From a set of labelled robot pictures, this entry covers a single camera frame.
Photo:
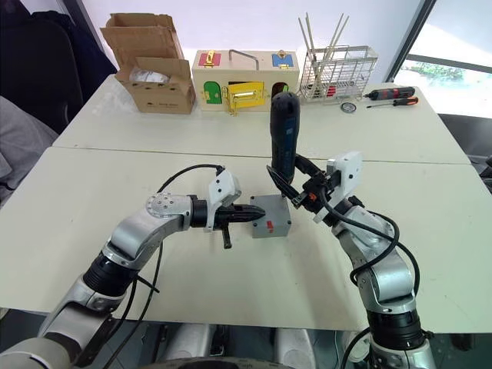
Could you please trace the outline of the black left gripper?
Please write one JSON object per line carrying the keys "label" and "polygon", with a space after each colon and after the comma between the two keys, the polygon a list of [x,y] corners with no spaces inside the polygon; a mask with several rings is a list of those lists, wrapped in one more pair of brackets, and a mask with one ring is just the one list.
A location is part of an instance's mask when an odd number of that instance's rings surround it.
{"label": "black left gripper", "polygon": [[230,223],[255,222],[265,216],[265,210],[251,204],[230,204],[222,205],[214,216],[213,231],[220,231],[222,234],[224,249],[231,249],[232,242],[229,231]]}

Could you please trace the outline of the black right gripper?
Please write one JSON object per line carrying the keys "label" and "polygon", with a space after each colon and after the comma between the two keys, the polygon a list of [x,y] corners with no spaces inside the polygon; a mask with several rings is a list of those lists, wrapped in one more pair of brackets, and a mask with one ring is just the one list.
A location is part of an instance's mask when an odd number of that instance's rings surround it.
{"label": "black right gripper", "polygon": [[341,184],[341,171],[335,170],[328,174],[322,171],[311,160],[300,154],[296,154],[294,164],[302,174],[310,178],[302,185],[302,191],[299,193],[270,165],[266,166],[275,187],[281,194],[291,201],[296,209],[304,208],[305,210],[317,214],[324,208],[322,196],[328,199],[329,194]]}

